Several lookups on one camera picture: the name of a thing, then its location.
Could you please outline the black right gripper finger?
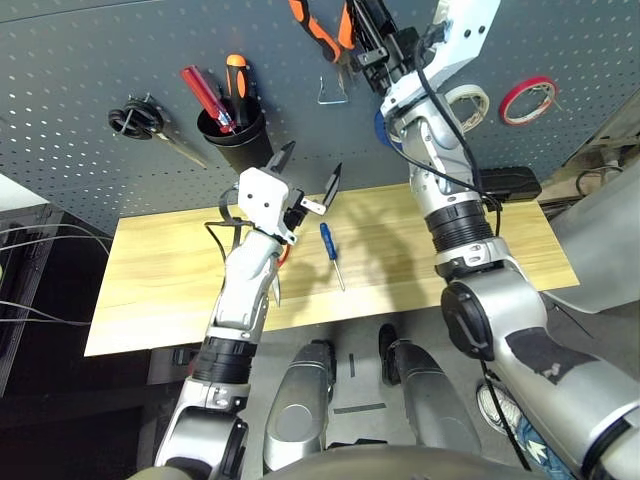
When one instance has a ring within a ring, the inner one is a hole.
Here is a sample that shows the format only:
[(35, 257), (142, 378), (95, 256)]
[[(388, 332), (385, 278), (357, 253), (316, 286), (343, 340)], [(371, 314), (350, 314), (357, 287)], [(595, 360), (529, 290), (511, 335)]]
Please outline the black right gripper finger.
[(362, 51), (371, 49), (371, 42), (366, 30), (366, 20), (361, 13), (361, 2), (351, 0), (349, 2), (349, 16), (352, 24), (353, 36), (357, 40)]
[(368, 8), (375, 28), (382, 38), (397, 31), (393, 17), (383, 0), (369, 0)]

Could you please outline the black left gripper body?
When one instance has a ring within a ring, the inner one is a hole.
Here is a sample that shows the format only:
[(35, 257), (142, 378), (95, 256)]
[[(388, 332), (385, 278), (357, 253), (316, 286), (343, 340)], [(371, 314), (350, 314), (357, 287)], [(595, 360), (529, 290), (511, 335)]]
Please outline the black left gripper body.
[(284, 225), (293, 233), (302, 224), (308, 213), (322, 216), (324, 214), (324, 204), (307, 198), (301, 190), (295, 189), (293, 191), (293, 199), (283, 215)]

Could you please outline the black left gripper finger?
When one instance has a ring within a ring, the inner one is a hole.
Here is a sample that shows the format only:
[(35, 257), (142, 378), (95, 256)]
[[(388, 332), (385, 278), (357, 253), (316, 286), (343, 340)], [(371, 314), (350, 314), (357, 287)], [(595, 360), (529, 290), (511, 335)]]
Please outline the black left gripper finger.
[(330, 206), (335, 198), (341, 179), (342, 164), (339, 163), (333, 170), (326, 185), (326, 192), (323, 198), (323, 205)]
[(290, 141), (283, 145), (269, 160), (265, 169), (273, 173), (282, 173), (289, 159), (291, 158), (295, 142)]

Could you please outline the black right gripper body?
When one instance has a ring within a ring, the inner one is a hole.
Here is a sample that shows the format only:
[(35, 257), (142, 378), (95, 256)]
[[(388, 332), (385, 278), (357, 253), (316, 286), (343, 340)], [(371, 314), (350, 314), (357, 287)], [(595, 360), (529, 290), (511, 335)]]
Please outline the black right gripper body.
[(376, 43), (369, 33), (358, 34), (362, 52), (357, 55), (360, 70), (372, 90), (388, 90), (414, 69), (415, 28), (384, 35)]

